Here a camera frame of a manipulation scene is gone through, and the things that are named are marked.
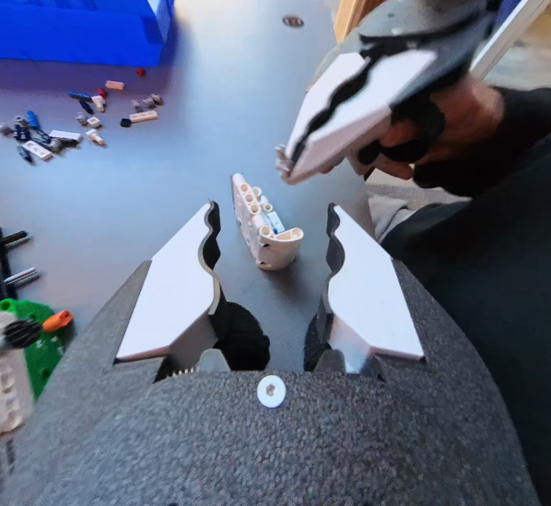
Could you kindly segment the white lego panel assembly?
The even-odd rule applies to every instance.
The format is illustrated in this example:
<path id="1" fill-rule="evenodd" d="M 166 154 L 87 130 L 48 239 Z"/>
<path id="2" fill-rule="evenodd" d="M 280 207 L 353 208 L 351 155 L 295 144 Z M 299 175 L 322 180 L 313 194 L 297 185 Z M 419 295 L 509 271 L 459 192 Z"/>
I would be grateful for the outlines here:
<path id="1" fill-rule="evenodd" d="M 231 176 L 231 191 L 235 219 L 256 266 L 265 271 L 288 267 L 300 250 L 304 231 L 286 228 L 262 190 L 251 186 L 242 173 Z"/>

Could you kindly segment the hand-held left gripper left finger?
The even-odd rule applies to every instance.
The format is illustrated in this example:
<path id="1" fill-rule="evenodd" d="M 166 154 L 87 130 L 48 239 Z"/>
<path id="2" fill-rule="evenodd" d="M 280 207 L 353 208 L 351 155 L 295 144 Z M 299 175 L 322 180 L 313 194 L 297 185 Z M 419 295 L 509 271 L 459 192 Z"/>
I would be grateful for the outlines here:
<path id="1" fill-rule="evenodd" d="M 221 339 L 222 324 L 212 321 L 222 298 L 214 272 L 219 232 L 219 207 L 212 201 L 152 257 L 117 363 L 169 357 L 179 370 L 189 370 Z"/>

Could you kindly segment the small grey lego connector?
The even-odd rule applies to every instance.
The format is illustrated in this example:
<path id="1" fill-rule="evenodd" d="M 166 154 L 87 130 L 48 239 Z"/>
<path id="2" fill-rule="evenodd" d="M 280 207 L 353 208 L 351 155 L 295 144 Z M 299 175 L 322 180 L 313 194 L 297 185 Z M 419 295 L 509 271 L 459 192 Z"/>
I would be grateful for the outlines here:
<path id="1" fill-rule="evenodd" d="M 287 181 L 291 176 L 295 163 L 292 158 L 286 154 L 286 145 L 279 144 L 276 146 L 277 160 L 275 167 L 278 170 L 282 180 Z"/>

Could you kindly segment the person's right hand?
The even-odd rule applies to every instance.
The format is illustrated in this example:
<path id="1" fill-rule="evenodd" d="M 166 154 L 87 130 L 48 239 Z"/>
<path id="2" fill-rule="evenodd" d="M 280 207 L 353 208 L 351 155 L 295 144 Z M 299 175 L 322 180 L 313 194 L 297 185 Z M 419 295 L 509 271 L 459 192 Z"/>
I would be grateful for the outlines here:
<path id="1" fill-rule="evenodd" d="M 491 136 L 504 118 L 502 94 L 471 75 L 431 94 L 430 99 L 444 114 L 444 130 L 436 144 L 416 164 L 396 162 L 380 154 L 372 169 L 410 180 L 422 165 L 458 158 L 471 144 Z"/>

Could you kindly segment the blue plastic bin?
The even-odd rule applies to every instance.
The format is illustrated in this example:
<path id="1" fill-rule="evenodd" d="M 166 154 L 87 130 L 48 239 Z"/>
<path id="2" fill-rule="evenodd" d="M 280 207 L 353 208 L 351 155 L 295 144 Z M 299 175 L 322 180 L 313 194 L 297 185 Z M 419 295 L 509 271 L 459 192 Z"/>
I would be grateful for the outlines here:
<path id="1" fill-rule="evenodd" d="M 157 67 L 175 0 L 1 0 L 1 59 Z"/>

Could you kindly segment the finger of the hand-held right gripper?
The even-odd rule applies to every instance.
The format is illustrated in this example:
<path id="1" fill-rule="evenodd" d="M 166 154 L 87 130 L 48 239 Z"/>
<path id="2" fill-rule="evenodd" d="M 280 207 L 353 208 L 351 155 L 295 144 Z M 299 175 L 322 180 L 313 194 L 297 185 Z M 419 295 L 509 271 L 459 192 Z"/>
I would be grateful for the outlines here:
<path id="1" fill-rule="evenodd" d="M 437 59 L 435 50 L 405 50 L 384 56 L 370 69 L 366 86 L 339 106 L 330 121 L 309 138 L 303 157 L 287 181 L 296 185 L 347 159 L 357 175 L 368 172 L 360 150 L 384 134 L 392 108 L 416 92 Z"/>
<path id="2" fill-rule="evenodd" d="M 298 165 L 313 133 L 321 130 L 339 106 L 366 86 L 371 68 L 372 58 L 362 57 L 360 53 L 340 54 L 327 66 L 301 105 L 282 155 L 287 166 Z"/>

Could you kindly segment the pile of small lego pieces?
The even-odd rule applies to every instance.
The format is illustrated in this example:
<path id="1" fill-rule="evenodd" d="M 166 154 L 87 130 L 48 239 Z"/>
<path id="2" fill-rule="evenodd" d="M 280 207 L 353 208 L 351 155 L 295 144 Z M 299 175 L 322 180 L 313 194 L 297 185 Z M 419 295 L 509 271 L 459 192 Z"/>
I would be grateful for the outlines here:
<path id="1" fill-rule="evenodd" d="M 77 153 L 130 146 L 139 131 L 158 124 L 165 97 L 150 92 L 138 75 L 99 80 L 57 66 L 1 67 L 1 162 L 8 151 L 36 166 Z"/>

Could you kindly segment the lego truck model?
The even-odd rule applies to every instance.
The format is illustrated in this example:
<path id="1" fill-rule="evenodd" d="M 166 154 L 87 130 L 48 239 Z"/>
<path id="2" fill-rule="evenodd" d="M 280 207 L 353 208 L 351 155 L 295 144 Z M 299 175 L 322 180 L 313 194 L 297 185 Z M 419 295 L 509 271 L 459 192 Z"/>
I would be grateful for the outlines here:
<path id="1" fill-rule="evenodd" d="M 30 417 L 54 369 L 65 354 L 62 329 L 72 323 L 69 311 L 54 311 L 46 304 L 20 300 L 17 289 L 39 278 L 32 267 L 12 273 L 8 251 L 29 239 L 25 231 L 1 233 L 1 484 L 15 464 L 15 434 Z M 12 347 L 4 329 L 15 321 L 40 325 L 42 331 L 25 348 Z"/>

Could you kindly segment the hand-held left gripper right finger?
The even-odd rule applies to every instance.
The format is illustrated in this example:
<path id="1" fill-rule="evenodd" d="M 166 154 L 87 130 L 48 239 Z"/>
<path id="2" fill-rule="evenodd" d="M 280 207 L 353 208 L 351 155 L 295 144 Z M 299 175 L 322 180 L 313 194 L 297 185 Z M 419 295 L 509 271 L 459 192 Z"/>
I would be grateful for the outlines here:
<path id="1" fill-rule="evenodd" d="M 375 357 L 420 361 L 425 353 L 390 255 L 334 203 L 328 205 L 326 262 L 316 331 L 340 352 L 349 374 Z"/>

